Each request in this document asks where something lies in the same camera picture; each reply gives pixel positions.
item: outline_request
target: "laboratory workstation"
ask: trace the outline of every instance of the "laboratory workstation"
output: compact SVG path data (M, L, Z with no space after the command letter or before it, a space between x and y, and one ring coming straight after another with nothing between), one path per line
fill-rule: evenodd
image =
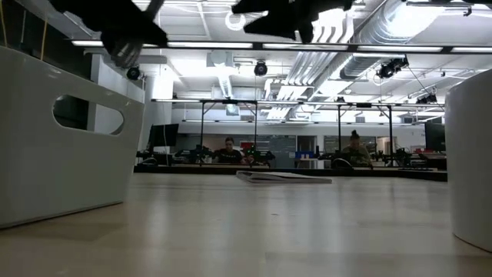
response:
M491 277L491 0L0 0L1 277Z

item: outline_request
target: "wall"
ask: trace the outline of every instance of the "wall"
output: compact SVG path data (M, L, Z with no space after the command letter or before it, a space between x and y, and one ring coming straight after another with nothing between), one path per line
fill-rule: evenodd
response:
M205 115L205 119L218 118L220 112L211 110ZM200 118L200 110L172 110L172 122L179 123L179 133L181 134L200 134L201 124L194 122L183 122L186 119ZM241 114L249 114L249 111L241 110ZM238 120L238 117L227 117L228 120ZM357 129L361 136L389 136L388 125L342 125L341 134L351 135L352 130ZM254 124L241 123L205 123L205 134L229 134L229 135L253 135ZM259 135L338 135L338 126L334 125L265 125L258 124ZM397 138L397 143L401 147L410 148L412 145L425 145L424 127L419 126L394 126L393 136Z
M132 100L144 102L145 92L126 79L120 72L104 63L101 55L92 56L91 80ZM104 134L117 130L123 123L121 114L102 105L89 103L88 129Z
M39 58L44 20L16 1L2 1L2 5L8 47ZM3 28L0 28L0 45L4 44ZM91 77L91 56L84 55L83 48L73 46L70 38L50 25L46 28L44 61L82 78Z

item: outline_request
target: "desk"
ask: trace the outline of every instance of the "desk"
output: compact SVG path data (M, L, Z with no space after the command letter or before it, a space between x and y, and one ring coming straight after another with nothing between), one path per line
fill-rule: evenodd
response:
M438 172L439 171L438 169L428 169L428 170L415 169L415 170L411 170L409 168L409 169L403 170L403 168L401 168L401 167L376 167L376 166L374 166L372 169L369 169L368 167L354 167L354 170L406 171L406 172Z
M253 165L252 167L249 165L235 165L235 164L174 164L172 167L179 168L214 168L214 169L269 169L268 165Z
M301 158L301 159L295 159L295 161L297 163L296 169L299 169L299 165L302 162L309 162L309 169L324 169L324 161L329 161L329 160L320 160L315 158Z

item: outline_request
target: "ceiling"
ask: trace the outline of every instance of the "ceiling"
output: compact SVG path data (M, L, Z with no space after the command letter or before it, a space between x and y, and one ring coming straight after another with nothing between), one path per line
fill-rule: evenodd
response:
M73 15L61 15L53 11L46 0L21 0L23 4L38 15L47 12L49 23L68 37L73 39L98 39L98 34L88 30ZM144 9L148 0L134 0ZM357 1L351 15L354 18L354 28L359 29L368 22L367 17L383 2L383 0ZM165 2L159 16L155 19L167 33L170 40L179 41L214 41L214 42L288 42L285 38L247 35L241 28L234 30L234 24L240 20L236 16L228 16L230 5L235 0L208 0L203 2L171 1ZM422 32L414 36L409 44L422 45L489 45L492 42L492 10L485 6L476 5L470 16L464 17L465 9L446 8ZM246 15L249 22L261 15ZM208 74L206 58L209 51L205 50L170 50L148 49L143 55L165 55L180 76L180 82L175 83L175 91L186 92L211 91L219 87L217 76ZM238 66L238 73L230 77L231 85L245 88L263 88L269 78L285 78L298 58L297 52L258 52L258 51L230 51L234 56L234 64ZM411 93L418 92L426 87L435 92L443 101L447 90L467 77L477 74L481 70L492 68L492 55L408 55L408 61L413 73L406 69L389 80L380 84L374 77L375 70L367 70L349 89L352 97L359 101L373 101L382 95L400 96L401 99ZM257 60L264 60L268 66L268 75L255 77L253 68Z

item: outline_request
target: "white pillar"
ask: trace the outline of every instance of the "white pillar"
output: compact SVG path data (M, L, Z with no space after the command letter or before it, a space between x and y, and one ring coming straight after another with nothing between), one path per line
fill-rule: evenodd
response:
M319 146L320 152L324 151L324 135L316 136L316 145ZM316 169L324 169L324 161L317 161Z
M492 71L452 88L446 97L446 149L454 234L492 251Z
M139 149L145 149L152 125L171 124L171 107L169 102L152 102L153 98L172 98L173 81L167 82L163 77L147 77L145 79L145 111L144 124L141 130Z

